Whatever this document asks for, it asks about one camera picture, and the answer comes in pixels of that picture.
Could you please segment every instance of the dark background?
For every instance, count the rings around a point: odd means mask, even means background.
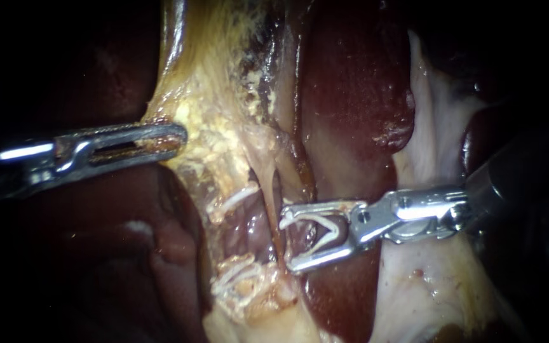
[[[504,133],[515,125],[549,121],[549,3],[419,3],[402,7],[425,32],[434,55],[449,56],[451,46],[461,47],[470,56],[462,61],[475,58],[500,80],[494,98],[513,94],[511,113],[502,114],[501,127],[495,129]],[[121,104],[111,110],[99,99],[149,100],[158,65],[159,4],[64,4],[0,3],[0,139],[130,122],[145,109]],[[128,37],[144,45],[126,46]],[[141,64],[142,71],[129,71],[111,93],[99,80],[116,76],[107,73],[107,62],[97,62],[96,46],[131,61],[119,62],[128,63],[129,70]],[[453,74],[473,65],[446,58],[433,62]],[[148,86],[129,85],[138,79]],[[89,101],[79,100],[86,97]],[[22,210],[26,208],[16,203],[0,204],[0,337],[57,341],[64,323],[49,310],[56,290],[43,288],[45,276],[27,251],[28,237],[18,230],[21,225],[15,221]],[[485,266],[536,340],[549,341],[549,199],[522,220],[501,227],[512,229],[486,241]]]

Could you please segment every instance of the metal instrument jaw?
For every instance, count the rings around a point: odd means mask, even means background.
[[[144,149],[158,139],[166,147]],[[121,124],[27,139],[0,150],[0,199],[36,192],[144,163],[174,158],[187,142],[178,124]]]
[[[299,220],[342,215],[348,224],[343,244],[301,253],[287,261],[292,273],[317,269],[369,249],[378,239],[411,243],[426,238],[444,239],[464,228],[469,219],[467,196],[456,186],[386,193],[379,201],[331,201],[290,205],[281,212],[280,229]]]

